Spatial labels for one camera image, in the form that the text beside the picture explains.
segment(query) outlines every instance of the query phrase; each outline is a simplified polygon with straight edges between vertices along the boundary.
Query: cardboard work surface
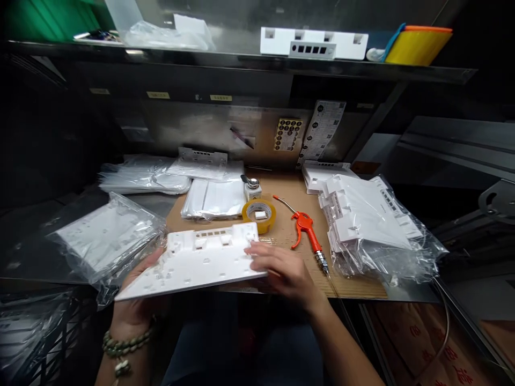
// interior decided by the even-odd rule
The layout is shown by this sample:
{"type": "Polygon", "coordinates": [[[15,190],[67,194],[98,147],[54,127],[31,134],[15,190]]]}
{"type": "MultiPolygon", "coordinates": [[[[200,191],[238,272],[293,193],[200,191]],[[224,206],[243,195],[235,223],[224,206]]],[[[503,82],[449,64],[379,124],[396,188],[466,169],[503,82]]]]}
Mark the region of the cardboard work surface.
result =
{"type": "MultiPolygon", "coordinates": [[[[274,245],[288,249],[290,249],[297,240],[295,220],[291,219],[293,213],[286,205],[272,199],[272,195],[277,195],[288,202],[295,210],[305,212],[313,219],[313,229],[326,255],[331,277],[340,297],[388,299],[386,291],[379,280],[367,277],[345,278],[337,272],[334,272],[331,263],[329,240],[327,238],[327,232],[329,231],[327,220],[318,204],[318,197],[306,193],[306,185],[301,173],[249,170],[248,176],[260,180],[263,191],[262,198],[270,201],[277,211],[274,227],[270,232],[261,234],[260,237],[269,237],[272,239],[274,245]]],[[[188,230],[202,231],[206,229],[229,227],[242,222],[241,218],[237,220],[212,221],[207,224],[184,220],[181,218],[181,209],[185,199],[186,195],[179,197],[166,218],[167,228],[170,232],[188,230]]],[[[311,250],[310,241],[305,232],[302,232],[301,242],[295,251],[302,256],[315,284],[322,289],[328,297],[335,297],[336,295],[327,277],[317,265],[313,251],[311,250]]],[[[265,292],[267,290],[266,287],[262,287],[259,283],[256,284],[255,282],[241,282],[224,286],[224,288],[228,290],[230,287],[258,287],[261,291],[265,292]]]]}

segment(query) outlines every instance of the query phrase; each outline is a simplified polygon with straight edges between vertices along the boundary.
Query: yellow plastic cup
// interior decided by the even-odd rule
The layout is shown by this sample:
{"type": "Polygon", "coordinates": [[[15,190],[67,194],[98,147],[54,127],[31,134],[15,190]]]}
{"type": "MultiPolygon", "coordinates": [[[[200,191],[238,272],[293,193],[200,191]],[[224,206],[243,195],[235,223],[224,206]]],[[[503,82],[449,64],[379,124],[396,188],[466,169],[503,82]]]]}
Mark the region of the yellow plastic cup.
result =
{"type": "Polygon", "coordinates": [[[385,62],[428,66],[452,36],[452,29],[424,26],[406,26],[385,62]]]}

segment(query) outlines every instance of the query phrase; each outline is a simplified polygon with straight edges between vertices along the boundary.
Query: beaded bracelet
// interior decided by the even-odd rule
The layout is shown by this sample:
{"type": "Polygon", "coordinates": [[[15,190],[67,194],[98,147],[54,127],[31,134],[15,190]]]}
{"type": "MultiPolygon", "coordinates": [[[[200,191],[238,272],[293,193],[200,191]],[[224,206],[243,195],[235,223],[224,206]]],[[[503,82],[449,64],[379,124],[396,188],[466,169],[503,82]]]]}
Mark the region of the beaded bracelet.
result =
{"type": "Polygon", "coordinates": [[[143,347],[150,340],[154,327],[152,326],[146,333],[133,338],[131,340],[114,340],[109,331],[104,334],[104,342],[102,344],[103,351],[111,358],[116,358],[118,364],[114,368],[114,375],[119,378],[130,374],[130,363],[127,359],[123,359],[124,355],[135,352],[138,348],[143,347]]]}

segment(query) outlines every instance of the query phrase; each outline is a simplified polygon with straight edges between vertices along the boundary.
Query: orange lid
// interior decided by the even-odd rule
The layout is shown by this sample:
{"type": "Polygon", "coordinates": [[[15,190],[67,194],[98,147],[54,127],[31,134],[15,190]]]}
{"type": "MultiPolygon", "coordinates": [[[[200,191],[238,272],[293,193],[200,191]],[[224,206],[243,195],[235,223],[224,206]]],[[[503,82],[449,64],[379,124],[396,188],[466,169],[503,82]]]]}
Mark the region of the orange lid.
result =
{"type": "Polygon", "coordinates": [[[452,28],[441,28],[441,27],[431,27],[431,26],[406,26],[404,28],[405,31],[427,31],[427,32],[444,32],[444,33],[452,33],[452,28]]]}

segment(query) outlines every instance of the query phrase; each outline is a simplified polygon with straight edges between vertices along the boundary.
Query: plastic bag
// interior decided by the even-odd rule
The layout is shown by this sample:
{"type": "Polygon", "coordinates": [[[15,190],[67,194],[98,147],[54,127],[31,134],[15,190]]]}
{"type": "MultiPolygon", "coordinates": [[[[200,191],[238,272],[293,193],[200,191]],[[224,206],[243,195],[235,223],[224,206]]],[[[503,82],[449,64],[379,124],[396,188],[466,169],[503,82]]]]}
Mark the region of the plastic bag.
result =
{"type": "Polygon", "coordinates": [[[0,367],[7,383],[19,381],[44,355],[46,338],[71,302],[71,291],[48,296],[0,298],[0,367]]]}
{"type": "Polygon", "coordinates": [[[226,169],[226,153],[209,153],[180,147],[177,161],[168,169],[168,173],[197,179],[226,181],[226,169]]]}
{"type": "Polygon", "coordinates": [[[343,275],[371,274],[394,286],[399,279],[421,283],[438,274],[436,261],[447,250],[381,177],[335,176],[324,183],[319,202],[329,223],[333,267],[343,275]],[[345,183],[335,188],[335,180],[345,183]]]}
{"type": "Polygon", "coordinates": [[[189,190],[191,179],[168,173],[173,163],[173,158],[146,154],[127,155],[123,164],[102,165],[99,187],[107,193],[113,191],[118,194],[184,194],[189,190]]]}
{"type": "Polygon", "coordinates": [[[243,162],[231,161],[224,174],[225,182],[195,179],[186,196],[181,216],[197,221],[235,219],[245,205],[243,162]]]}
{"type": "Polygon", "coordinates": [[[165,244],[165,220],[111,192],[109,203],[50,233],[75,273],[98,289],[108,305],[125,276],[156,247],[165,244]]]}
{"type": "Polygon", "coordinates": [[[180,24],[184,16],[176,15],[176,29],[160,28],[146,21],[138,21],[125,34],[123,40],[128,46],[133,47],[156,47],[156,48],[179,48],[201,51],[215,51],[215,45],[211,34],[204,20],[187,18],[192,28],[181,28],[180,24]]]}

